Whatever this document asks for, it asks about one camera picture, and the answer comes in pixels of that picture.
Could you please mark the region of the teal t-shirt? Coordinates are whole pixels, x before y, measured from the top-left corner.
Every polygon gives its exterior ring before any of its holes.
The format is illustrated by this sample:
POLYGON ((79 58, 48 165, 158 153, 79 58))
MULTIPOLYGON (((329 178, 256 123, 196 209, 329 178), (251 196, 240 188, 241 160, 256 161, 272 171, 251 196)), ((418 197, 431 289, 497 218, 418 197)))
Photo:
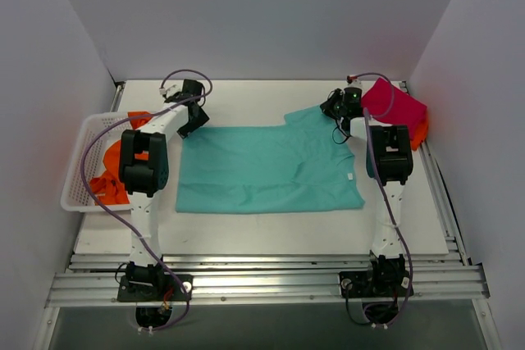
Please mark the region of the teal t-shirt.
POLYGON ((203 127, 182 144, 176 211, 267 214, 361 209, 354 154, 319 107, 274 126, 203 127))

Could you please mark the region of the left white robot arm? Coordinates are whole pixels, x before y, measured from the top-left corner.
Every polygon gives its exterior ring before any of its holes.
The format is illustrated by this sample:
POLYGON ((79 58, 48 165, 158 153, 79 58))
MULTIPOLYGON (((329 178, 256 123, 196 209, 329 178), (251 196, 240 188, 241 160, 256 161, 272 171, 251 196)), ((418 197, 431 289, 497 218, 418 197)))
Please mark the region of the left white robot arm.
POLYGON ((122 133, 118 170, 133 227, 126 279, 147 300, 160 298, 166 288, 158 208, 169 179, 168 142, 173 137, 185 139, 209 121, 199 103, 205 96, 202 83, 186 79, 180 87, 161 87, 160 91, 164 99, 160 113, 122 133))

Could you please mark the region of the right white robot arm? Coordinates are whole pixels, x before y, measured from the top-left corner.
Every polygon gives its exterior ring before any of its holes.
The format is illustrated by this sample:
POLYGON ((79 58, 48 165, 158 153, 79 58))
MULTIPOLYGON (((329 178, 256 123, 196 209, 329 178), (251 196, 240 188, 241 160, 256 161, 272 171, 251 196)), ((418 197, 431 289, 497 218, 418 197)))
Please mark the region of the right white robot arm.
POLYGON ((400 232, 400 212, 413 155, 408 126, 374 121, 363 110, 361 99, 358 87, 335 89, 320 108, 346 140, 361 138, 366 143, 367 175, 377 183, 377 196, 372 269, 365 273, 364 284, 369 292, 381 295, 392 286, 408 290, 410 285, 411 259, 400 232))

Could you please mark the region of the folded magenta t-shirt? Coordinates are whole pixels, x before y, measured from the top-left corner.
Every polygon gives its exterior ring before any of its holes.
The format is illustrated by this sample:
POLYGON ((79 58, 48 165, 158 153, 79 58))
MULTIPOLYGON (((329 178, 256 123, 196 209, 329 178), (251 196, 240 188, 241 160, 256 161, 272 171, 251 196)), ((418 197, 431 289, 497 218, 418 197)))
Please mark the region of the folded magenta t-shirt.
POLYGON ((418 123, 427 114, 425 104, 394 87, 383 78, 378 78, 363 95, 362 105, 368 109, 371 116, 380 122, 406 125, 410 139, 418 123))

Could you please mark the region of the folded orange t-shirt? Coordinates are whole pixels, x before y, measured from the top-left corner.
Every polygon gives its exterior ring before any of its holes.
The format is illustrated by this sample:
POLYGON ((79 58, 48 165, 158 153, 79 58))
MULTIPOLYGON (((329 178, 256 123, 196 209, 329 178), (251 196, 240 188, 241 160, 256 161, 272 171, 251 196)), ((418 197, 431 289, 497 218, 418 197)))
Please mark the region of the folded orange t-shirt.
POLYGON ((429 118, 428 114, 425 114, 424 118, 416 126, 413 136, 411 137, 410 146, 414 152, 417 151, 421 144, 426 140, 428 129, 429 118))

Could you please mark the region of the orange t-shirt in basket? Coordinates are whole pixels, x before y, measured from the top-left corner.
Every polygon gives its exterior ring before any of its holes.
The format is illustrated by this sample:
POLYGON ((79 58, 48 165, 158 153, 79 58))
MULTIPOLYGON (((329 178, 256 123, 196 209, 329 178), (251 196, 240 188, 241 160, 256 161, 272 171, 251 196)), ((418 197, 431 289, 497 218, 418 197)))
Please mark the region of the orange t-shirt in basket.
MULTIPOLYGON (((147 111, 129 111, 128 116, 142 116, 139 119, 131 120, 131 128, 138 129, 151 119, 147 111)), ((129 204, 124 184, 118 178, 120 161, 121 141, 116 141, 109 147, 103 157, 105 171, 99 177, 93 177, 89 181, 89 187, 95 196, 105 205, 126 205, 129 204)), ((135 158, 148 160, 148 152, 136 153, 135 158)))

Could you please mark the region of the aluminium mounting rail frame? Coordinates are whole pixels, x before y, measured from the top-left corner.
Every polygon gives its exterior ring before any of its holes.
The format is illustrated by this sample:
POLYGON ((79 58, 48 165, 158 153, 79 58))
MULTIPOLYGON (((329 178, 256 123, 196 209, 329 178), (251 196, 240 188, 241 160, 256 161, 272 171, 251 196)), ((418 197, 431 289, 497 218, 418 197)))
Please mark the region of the aluminium mounting rail frame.
MULTIPOLYGON (((467 301, 485 343, 497 349, 484 270, 468 263, 456 238, 445 241, 447 254, 413 258, 410 300, 467 301)), ((66 271, 52 281, 34 348, 50 347, 63 309, 118 306, 117 271, 125 259, 123 253, 73 253, 66 271)), ((349 274, 372 276, 365 255, 168 255, 165 261, 192 277, 194 306, 334 303, 344 300, 352 285, 349 274)))

